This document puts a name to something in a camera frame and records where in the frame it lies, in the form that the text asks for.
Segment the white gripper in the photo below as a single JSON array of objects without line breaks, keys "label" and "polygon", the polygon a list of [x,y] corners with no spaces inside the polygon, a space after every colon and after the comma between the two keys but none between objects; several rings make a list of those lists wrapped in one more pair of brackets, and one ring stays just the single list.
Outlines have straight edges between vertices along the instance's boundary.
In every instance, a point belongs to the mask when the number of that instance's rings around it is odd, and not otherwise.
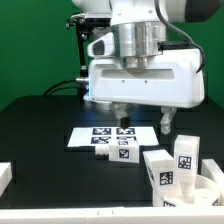
[{"label": "white gripper", "polygon": [[203,74],[197,69],[200,54],[196,49],[168,50],[149,57],[144,69],[124,69],[115,58],[93,60],[89,68],[89,97],[114,103],[118,126],[128,128],[127,104],[162,107],[161,133],[171,131],[176,107],[191,108],[204,99]]}]

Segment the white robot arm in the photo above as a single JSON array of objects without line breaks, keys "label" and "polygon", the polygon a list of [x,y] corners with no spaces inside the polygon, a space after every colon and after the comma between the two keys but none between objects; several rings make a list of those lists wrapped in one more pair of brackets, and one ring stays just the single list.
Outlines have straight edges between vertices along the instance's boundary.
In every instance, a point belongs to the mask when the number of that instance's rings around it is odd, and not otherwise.
[{"label": "white robot arm", "polygon": [[74,15],[98,37],[88,45],[92,58],[87,101],[113,105],[118,124],[130,126],[129,104],[159,106],[161,132],[179,108],[204,99],[203,49],[176,22],[204,22],[223,0],[72,0]]}]

